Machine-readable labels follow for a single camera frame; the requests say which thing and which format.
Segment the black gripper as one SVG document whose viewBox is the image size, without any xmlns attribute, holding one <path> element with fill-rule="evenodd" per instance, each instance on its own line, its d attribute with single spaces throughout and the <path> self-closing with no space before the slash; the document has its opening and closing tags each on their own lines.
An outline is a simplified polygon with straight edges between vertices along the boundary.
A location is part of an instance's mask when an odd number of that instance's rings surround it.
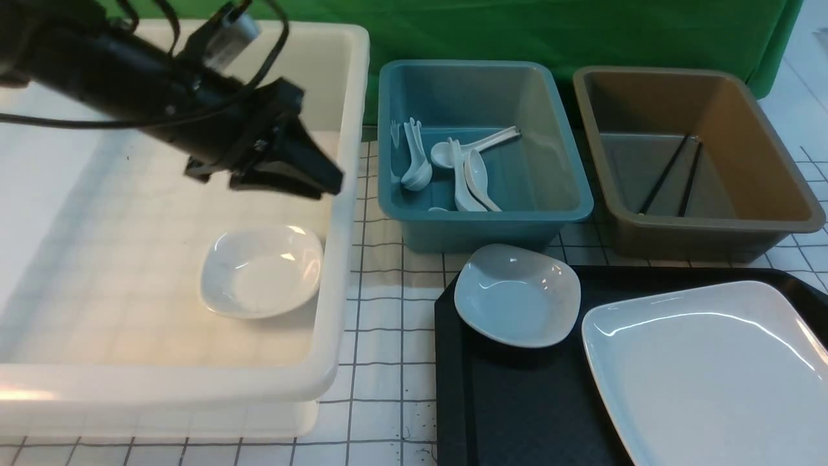
<svg viewBox="0 0 828 466">
<path fill-rule="evenodd" d="M 207 114 L 210 107 L 239 94 L 243 84 L 216 72 L 175 69 L 151 74 L 146 87 L 147 117 L 172 118 L 187 112 Z M 304 89 L 280 77 L 219 114 L 152 127 L 147 134 L 186 153 L 184 174 L 199 182 L 226 171 L 231 175 L 228 188 L 237 192 L 316 200 L 338 195 L 343 171 L 301 123 L 304 97 Z"/>
</svg>

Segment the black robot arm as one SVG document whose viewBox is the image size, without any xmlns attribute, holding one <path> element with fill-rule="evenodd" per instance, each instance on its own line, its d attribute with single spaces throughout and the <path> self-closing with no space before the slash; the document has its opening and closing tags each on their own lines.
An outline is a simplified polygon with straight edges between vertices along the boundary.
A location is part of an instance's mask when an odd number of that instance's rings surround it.
<svg viewBox="0 0 828 466">
<path fill-rule="evenodd" d="M 284 78 L 263 85 L 287 43 L 290 23 L 275 1 L 279 38 L 249 82 L 208 65 L 216 39 L 246 13 L 225 3 L 175 55 L 136 35 L 139 16 L 108 18 L 96 1 L 3 1 L 2 86 L 38 83 L 110 119 L 2 114 L 4 124 L 47 129 L 137 129 L 187 154 L 184 174 L 207 183 L 228 172 L 234 191 L 282 192 L 319 200 L 337 195 L 343 171 L 301 121 L 304 91 Z"/>
</svg>

